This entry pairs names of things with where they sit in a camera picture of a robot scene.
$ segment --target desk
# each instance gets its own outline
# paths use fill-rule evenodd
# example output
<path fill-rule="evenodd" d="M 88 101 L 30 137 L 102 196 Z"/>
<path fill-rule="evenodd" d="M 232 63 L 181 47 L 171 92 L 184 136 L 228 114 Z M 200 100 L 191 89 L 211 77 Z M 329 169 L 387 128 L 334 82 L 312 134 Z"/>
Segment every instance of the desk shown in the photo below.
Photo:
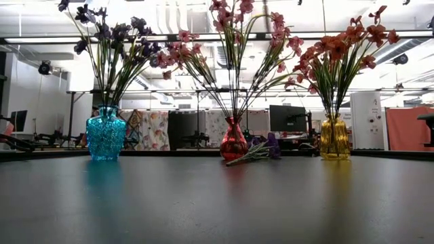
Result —
<path fill-rule="evenodd" d="M 434 243 L 434 163 L 0 163 L 0 243 Z"/>

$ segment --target white wall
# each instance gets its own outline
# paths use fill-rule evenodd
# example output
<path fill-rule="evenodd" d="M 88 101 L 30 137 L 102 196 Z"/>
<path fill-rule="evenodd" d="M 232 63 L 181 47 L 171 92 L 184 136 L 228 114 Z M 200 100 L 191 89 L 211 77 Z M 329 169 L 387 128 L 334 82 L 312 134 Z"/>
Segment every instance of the white wall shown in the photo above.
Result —
<path fill-rule="evenodd" d="M 15 54 L 7 54 L 5 75 L 8 80 L 3 90 L 1 114 L 10 117 L 14 111 L 27 110 L 24 134 L 33 133 L 33 119 L 36 119 L 37 133 L 52 134 L 58 114 L 69 113 L 66 80 L 55 75 L 41 76 L 37 68 L 17 60 Z"/>

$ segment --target dark table surface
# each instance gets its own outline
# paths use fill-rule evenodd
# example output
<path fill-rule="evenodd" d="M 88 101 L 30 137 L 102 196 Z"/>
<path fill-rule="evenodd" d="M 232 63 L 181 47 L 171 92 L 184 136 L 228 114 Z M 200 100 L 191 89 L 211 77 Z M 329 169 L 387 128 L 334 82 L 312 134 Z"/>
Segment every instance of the dark table surface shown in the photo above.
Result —
<path fill-rule="evenodd" d="M 0 163 L 0 243 L 434 243 L 434 163 Z"/>

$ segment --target vase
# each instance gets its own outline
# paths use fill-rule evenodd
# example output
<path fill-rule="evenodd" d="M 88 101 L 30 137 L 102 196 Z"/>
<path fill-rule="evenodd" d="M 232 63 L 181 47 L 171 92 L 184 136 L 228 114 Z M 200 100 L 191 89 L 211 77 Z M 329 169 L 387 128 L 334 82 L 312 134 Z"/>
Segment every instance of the vase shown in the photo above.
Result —
<path fill-rule="evenodd" d="M 321 126 L 320 154 L 324 159 L 348 159 L 350 146 L 348 141 L 347 126 L 337 117 L 327 114 L 327 120 Z"/>
<path fill-rule="evenodd" d="M 225 160 L 232 161 L 244 156 L 249 148 L 239 127 L 241 119 L 237 121 L 228 117 L 225 120 L 229 126 L 220 145 L 220 154 Z"/>
<path fill-rule="evenodd" d="M 116 160 L 123 148 L 127 123 L 116 118 L 117 106 L 99 106 L 100 115 L 87 120 L 87 147 L 92 160 Z"/>

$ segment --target fluorescent light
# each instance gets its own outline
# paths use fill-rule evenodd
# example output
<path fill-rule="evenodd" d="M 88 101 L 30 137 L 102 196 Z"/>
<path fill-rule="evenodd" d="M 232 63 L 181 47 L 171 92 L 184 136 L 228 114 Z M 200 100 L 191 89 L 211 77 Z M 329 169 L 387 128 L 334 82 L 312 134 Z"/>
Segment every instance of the fluorescent light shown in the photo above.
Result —
<path fill-rule="evenodd" d="M 80 37 L 5 38 L 8 43 L 70 43 L 80 41 Z"/>

